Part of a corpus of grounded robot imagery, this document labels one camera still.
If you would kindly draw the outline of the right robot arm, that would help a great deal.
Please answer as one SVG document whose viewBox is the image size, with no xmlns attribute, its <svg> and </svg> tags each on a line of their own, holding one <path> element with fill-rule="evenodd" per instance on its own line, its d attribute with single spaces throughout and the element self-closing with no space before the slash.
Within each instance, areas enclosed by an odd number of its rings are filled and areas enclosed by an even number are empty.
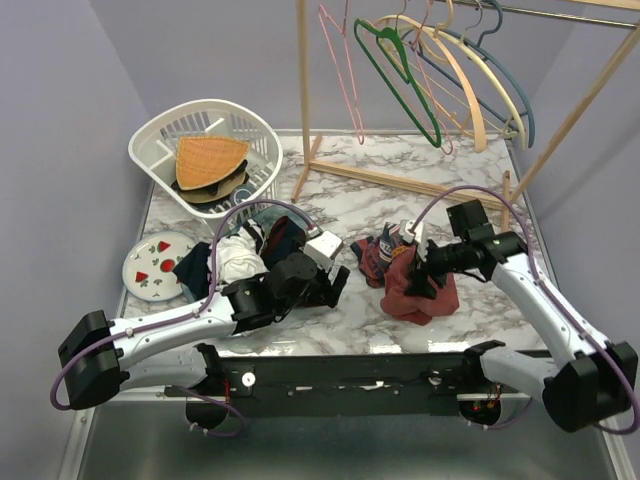
<svg viewBox="0 0 640 480">
<path fill-rule="evenodd" d="M 474 392 L 491 384 L 511 387 L 542 403 L 566 432 L 637 413 L 636 351 L 626 342 L 611 342 L 581 316 L 550 284 L 517 233 L 494 231 L 480 201 L 454 205 L 447 214 L 458 240 L 442 246 L 429 239 L 422 221 L 402 222 L 401 238 L 415 248 L 406 295 L 435 299 L 451 274 L 491 283 L 519 308 L 551 356 L 544 361 L 487 341 L 465 351 L 462 384 Z"/>
</svg>

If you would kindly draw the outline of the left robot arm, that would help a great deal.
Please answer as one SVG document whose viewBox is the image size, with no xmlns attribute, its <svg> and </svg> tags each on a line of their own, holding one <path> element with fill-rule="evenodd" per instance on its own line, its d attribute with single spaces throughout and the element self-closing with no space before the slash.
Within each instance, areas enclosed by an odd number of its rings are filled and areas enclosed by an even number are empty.
<svg viewBox="0 0 640 480">
<path fill-rule="evenodd" d="M 335 307 L 349 278 L 347 267 L 335 276 L 301 252 L 270 271 L 235 281 L 210 299 L 147 317 L 109 320 L 101 310 L 84 315 L 58 348 L 61 371 L 50 391 L 58 410 L 99 406 L 123 390 L 146 386 L 192 387 L 214 393 L 220 368 L 207 360 L 150 360 L 174 348 L 238 335 L 283 320 L 304 305 Z"/>
</svg>

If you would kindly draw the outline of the red tank top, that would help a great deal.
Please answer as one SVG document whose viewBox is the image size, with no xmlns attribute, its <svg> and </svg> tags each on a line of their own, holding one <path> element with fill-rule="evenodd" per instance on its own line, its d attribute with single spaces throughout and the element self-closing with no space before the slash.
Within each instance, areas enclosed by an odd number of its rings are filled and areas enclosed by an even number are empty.
<svg viewBox="0 0 640 480">
<path fill-rule="evenodd" d="M 372 288 L 384 289 L 380 308 L 395 320 L 425 326 L 434 317 L 450 316 L 458 310 L 460 304 L 452 274 L 446 278 L 444 288 L 437 289 L 435 299 L 405 293 L 416 248 L 403 242 L 398 224 L 386 222 L 379 235 L 357 240 L 350 249 L 366 283 Z"/>
</svg>

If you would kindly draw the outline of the blue plastic hanger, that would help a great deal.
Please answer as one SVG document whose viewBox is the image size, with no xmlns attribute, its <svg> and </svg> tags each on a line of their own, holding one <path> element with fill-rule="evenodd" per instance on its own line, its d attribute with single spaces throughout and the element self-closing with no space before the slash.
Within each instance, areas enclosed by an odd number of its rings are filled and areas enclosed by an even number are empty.
<svg viewBox="0 0 640 480">
<path fill-rule="evenodd" d="M 406 15 L 391 17 L 401 38 L 414 49 L 416 60 L 410 66 L 423 76 L 420 89 L 433 102 L 438 114 L 473 141 L 477 152 L 486 148 L 487 135 L 491 132 L 524 149 L 532 147 L 536 126 L 528 96 L 509 70 L 483 47 L 485 38 L 497 33 L 503 25 L 502 6 L 497 1 L 475 3 L 480 15 L 491 8 L 497 18 L 494 26 L 472 39 L 470 31 L 480 24 L 471 24 L 460 33 L 451 30 L 454 3 L 448 1 L 446 5 L 447 18 L 434 25 L 429 25 L 426 19 L 418 21 Z M 466 65 L 477 69 L 491 85 L 506 108 L 504 114 L 476 92 L 464 71 Z"/>
</svg>

